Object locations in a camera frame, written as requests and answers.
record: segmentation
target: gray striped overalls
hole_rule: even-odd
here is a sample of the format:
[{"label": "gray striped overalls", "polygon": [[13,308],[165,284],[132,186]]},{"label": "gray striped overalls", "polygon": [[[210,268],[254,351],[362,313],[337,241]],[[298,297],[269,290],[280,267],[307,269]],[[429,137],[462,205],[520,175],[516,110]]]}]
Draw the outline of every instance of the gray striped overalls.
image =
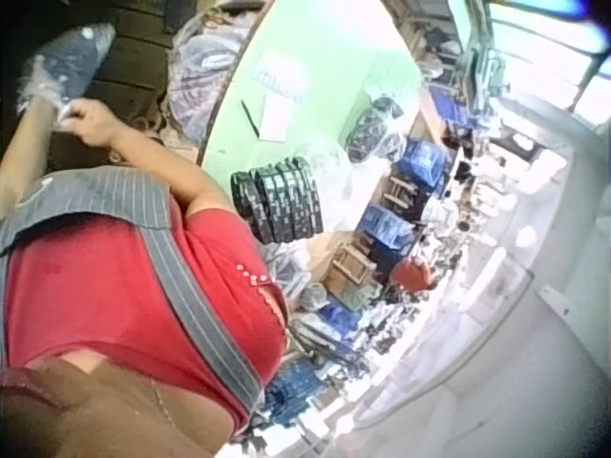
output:
[{"label": "gray striped overalls", "polygon": [[16,210],[0,221],[0,363],[6,363],[4,310],[9,260],[20,235],[61,215],[107,215],[138,228],[168,303],[191,342],[225,387],[252,412],[262,392],[261,381],[184,261],[170,232],[169,199],[167,186],[131,168],[56,172],[37,181]]}]

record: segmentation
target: blue plastic container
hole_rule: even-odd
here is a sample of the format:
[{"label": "blue plastic container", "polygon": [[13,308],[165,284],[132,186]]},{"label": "blue plastic container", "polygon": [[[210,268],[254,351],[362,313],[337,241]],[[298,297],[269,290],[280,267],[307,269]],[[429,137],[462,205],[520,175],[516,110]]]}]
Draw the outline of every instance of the blue plastic container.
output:
[{"label": "blue plastic container", "polygon": [[328,304],[317,313],[326,324],[340,334],[343,340],[350,332],[357,329],[359,320],[361,320],[361,313],[344,307],[333,295],[329,294],[327,299]]},{"label": "blue plastic container", "polygon": [[456,103],[456,99],[448,91],[441,88],[430,88],[432,101],[439,116],[460,126],[472,127],[472,121],[467,116],[467,111],[462,105]]},{"label": "blue plastic container", "polygon": [[432,192],[443,176],[446,153],[429,141],[413,141],[406,148],[403,157],[395,163],[395,167],[418,186]]},{"label": "blue plastic container", "polygon": [[309,408],[308,399],[324,387],[307,358],[295,360],[281,368],[265,388],[263,410],[269,412],[273,423],[290,427]]},{"label": "blue plastic container", "polygon": [[400,250],[413,241],[413,226],[377,203],[370,203],[357,230],[366,232],[391,250]]}]

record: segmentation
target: gray sneaker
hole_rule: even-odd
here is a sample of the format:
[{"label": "gray sneaker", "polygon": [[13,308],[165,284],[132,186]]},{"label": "gray sneaker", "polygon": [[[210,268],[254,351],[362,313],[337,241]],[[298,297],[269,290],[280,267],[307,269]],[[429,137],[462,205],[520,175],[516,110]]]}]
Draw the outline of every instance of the gray sneaker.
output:
[{"label": "gray sneaker", "polygon": [[96,24],[67,31],[40,48],[24,65],[18,112],[41,96],[62,113],[68,102],[83,96],[114,39],[112,25]]}]

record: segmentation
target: paper sign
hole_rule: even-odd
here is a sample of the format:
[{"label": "paper sign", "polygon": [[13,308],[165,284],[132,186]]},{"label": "paper sign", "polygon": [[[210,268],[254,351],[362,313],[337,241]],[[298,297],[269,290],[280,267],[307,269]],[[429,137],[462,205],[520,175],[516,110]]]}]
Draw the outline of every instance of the paper sign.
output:
[{"label": "paper sign", "polygon": [[259,139],[286,141],[286,133],[294,112],[293,100],[276,93],[267,93],[263,105],[263,119],[259,127]]},{"label": "paper sign", "polygon": [[257,64],[253,78],[268,90],[301,101],[307,88],[306,67],[297,59],[278,52],[266,52]]}]

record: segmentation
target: wrapped package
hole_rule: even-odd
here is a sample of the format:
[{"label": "wrapped package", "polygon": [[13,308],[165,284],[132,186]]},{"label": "wrapped package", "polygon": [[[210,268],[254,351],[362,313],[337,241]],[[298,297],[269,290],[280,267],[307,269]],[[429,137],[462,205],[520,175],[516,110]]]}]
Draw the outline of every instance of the wrapped package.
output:
[{"label": "wrapped package", "polygon": [[327,290],[322,283],[310,283],[299,296],[299,305],[308,312],[316,312],[327,304]]},{"label": "wrapped package", "polygon": [[174,38],[169,58],[170,109],[198,145],[207,135],[215,103],[257,16],[251,11],[213,19],[198,14]]},{"label": "wrapped package", "polygon": [[290,301],[297,299],[312,278],[305,241],[259,245],[259,253],[284,296]]},{"label": "wrapped package", "polygon": [[394,162],[407,146],[405,112],[388,95],[375,98],[359,117],[348,135],[346,151],[350,162],[360,163],[371,156],[384,157]]},{"label": "wrapped package", "polygon": [[296,155],[307,160],[321,201],[323,230],[332,232],[346,212],[352,196],[353,166],[344,148],[336,142],[312,140],[297,149]]}]

